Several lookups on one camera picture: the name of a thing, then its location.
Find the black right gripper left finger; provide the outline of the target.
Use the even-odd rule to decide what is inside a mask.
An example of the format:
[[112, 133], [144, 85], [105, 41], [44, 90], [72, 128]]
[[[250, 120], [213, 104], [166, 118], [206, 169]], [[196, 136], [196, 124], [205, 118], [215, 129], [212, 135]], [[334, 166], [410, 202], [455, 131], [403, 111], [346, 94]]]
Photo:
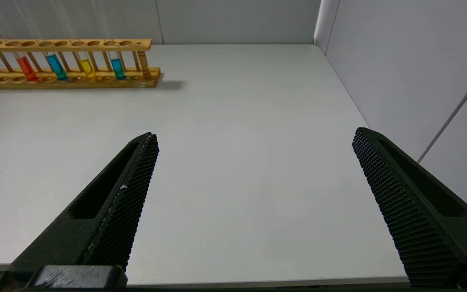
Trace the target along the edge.
[[46, 265], [128, 266], [159, 154], [157, 135], [131, 140], [12, 262], [13, 272]]

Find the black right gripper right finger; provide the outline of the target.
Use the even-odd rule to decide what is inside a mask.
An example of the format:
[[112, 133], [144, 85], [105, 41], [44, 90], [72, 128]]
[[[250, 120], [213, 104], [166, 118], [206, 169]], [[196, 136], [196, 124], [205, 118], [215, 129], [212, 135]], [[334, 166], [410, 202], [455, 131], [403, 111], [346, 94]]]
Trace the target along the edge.
[[412, 288], [467, 288], [467, 203], [387, 137], [359, 127], [352, 148]]

